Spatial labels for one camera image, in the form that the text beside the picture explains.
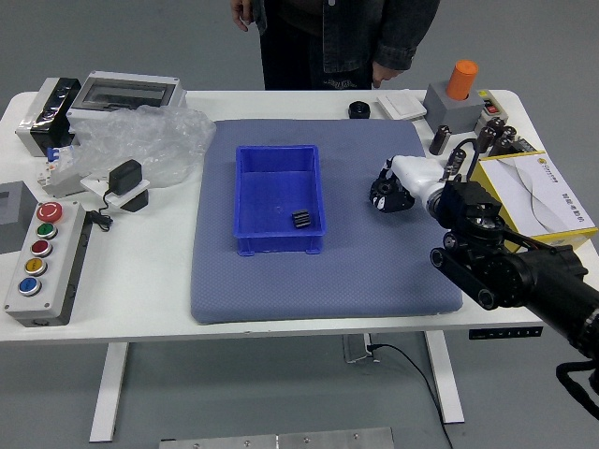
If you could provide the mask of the person's left hand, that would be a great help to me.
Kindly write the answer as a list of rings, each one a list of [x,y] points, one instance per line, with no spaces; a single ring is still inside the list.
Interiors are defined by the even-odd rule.
[[[373,88],[379,89],[384,81],[390,81],[402,74],[402,70],[396,70],[373,62]]]

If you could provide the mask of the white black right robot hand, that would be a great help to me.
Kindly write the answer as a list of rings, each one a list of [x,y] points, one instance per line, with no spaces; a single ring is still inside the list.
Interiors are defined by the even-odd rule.
[[[411,209],[416,203],[435,216],[445,187],[441,166],[425,157],[395,155],[386,160],[369,194],[370,202],[383,213]]]

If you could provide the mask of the person's right hand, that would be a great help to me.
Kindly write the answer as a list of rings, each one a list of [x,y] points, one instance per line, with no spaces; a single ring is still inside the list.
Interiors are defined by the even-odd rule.
[[[252,0],[231,0],[231,17],[233,22],[243,32],[249,31],[249,26],[255,21]]]

